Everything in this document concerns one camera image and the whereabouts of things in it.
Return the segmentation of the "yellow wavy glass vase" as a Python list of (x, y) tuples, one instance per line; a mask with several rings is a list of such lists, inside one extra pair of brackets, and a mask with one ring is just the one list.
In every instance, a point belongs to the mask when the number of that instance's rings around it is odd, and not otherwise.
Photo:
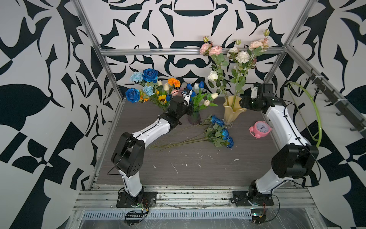
[(241, 113), (247, 111), (246, 108), (241, 107), (239, 104), (241, 100), (242, 98), (240, 96), (229, 96), (225, 98), (223, 106), (225, 109), (224, 123), (226, 126), (231, 126)]

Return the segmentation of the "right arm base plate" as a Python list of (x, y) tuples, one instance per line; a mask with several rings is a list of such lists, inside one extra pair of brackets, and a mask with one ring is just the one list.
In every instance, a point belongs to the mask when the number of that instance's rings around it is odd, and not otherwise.
[(233, 191), (231, 203), (246, 207), (273, 206), (274, 201), (271, 194), (252, 193), (250, 191)]

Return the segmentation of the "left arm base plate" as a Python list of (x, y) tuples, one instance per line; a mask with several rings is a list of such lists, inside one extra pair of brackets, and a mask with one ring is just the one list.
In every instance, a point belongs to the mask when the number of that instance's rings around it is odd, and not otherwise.
[(136, 197), (127, 192), (119, 192), (116, 208), (153, 207), (156, 204), (156, 192), (141, 192)]

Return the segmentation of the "blue rose low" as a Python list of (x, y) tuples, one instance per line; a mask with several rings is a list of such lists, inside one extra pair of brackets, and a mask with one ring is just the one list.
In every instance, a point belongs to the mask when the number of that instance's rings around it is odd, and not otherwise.
[(174, 143), (174, 144), (171, 143), (171, 144), (159, 145), (159, 146), (155, 145), (155, 146), (152, 146), (150, 148), (166, 149), (166, 148), (173, 148), (173, 147), (184, 146), (184, 145), (195, 144), (195, 143), (202, 143), (202, 142), (210, 142), (217, 148), (221, 148), (221, 147), (232, 148), (234, 146), (234, 141), (231, 137), (228, 137), (227, 139), (223, 139), (223, 138), (220, 138), (220, 137), (213, 137), (213, 138), (205, 137), (205, 138), (188, 140), (188, 141), (184, 141), (184, 142), (180, 142), (180, 143)]

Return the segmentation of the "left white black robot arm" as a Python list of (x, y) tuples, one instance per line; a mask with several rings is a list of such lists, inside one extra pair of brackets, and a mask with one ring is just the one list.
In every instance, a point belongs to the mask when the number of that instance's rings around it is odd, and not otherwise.
[(118, 170), (118, 176), (123, 178), (124, 196), (133, 205), (143, 202), (144, 188), (140, 181), (139, 170), (144, 161), (145, 149), (159, 137), (172, 131), (180, 125), (184, 115), (193, 113), (190, 95), (173, 96), (169, 108), (159, 115), (157, 120), (148, 127), (130, 134), (123, 133), (113, 152), (111, 161), (113, 169)]

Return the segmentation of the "blue rose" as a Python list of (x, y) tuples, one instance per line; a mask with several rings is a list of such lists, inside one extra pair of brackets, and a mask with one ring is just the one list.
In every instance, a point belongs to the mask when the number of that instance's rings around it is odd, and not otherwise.
[(179, 142), (178, 144), (189, 144), (203, 141), (208, 141), (213, 144), (225, 144), (228, 141), (229, 137), (229, 132), (225, 128), (208, 128), (204, 131), (204, 136), (199, 135), (191, 139)]
[(215, 135), (216, 133), (221, 135), (226, 128), (224, 121), (217, 118), (215, 115), (209, 116), (201, 123), (190, 126), (189, 128), (191, 127), (204, 127), (205, 128), (204, 133), (206, 135)]
[(222, 127), (224, 124), (222, 123), (222, 120), (217, 118), (215, 115), (210, 115), (201, 123), (201, 125), (218, 125), (219, 127)]

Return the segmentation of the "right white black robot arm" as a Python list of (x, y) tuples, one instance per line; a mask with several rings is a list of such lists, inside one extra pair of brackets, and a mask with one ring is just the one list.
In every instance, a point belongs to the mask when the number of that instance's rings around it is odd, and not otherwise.
[(286, 102), (275, 96), (271, 84), (255, 83), (251, 95), (244, 96), (239, 104), (266, 116), (266, 121), (257, 121), (249, 128), (250, 134), (256, 139), (273, 134), (279, 147), (271, 160), (270, 170), (253, 181), (247, 192), (248, 201), (258, 206), (269, 200), (275, 189), (309, 175), (319, 151), (300, 134), (290, 118)]

